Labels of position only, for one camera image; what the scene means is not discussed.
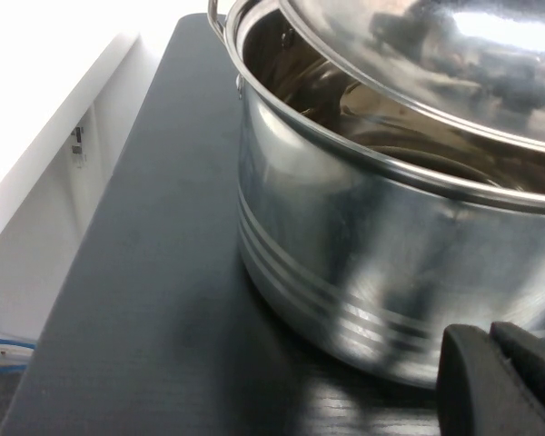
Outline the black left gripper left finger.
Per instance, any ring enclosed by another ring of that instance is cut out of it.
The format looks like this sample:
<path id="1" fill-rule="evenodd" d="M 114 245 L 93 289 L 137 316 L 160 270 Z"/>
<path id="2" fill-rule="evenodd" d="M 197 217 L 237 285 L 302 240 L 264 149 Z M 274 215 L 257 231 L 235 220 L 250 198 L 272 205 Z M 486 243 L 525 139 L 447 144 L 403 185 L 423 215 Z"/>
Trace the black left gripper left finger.
<path id="1" fill-rule="evenodd" d="M 443 333 L 437 377 L 442 435 L 529 435 L 522 405 L 490 331 L 452 324 Z"/>

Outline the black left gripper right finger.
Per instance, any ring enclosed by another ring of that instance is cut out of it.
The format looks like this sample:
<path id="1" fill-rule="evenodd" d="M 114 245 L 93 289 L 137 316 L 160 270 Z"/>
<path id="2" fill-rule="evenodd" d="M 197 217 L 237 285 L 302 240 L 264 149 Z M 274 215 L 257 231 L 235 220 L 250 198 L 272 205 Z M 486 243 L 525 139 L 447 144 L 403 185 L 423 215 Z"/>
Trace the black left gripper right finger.
<path id="1" fill-rule="evenodd" d="M 545 342 L 511 322 L 493 323 L 490 337 L 512 369 L 526 432 L 545 435 Z"/>

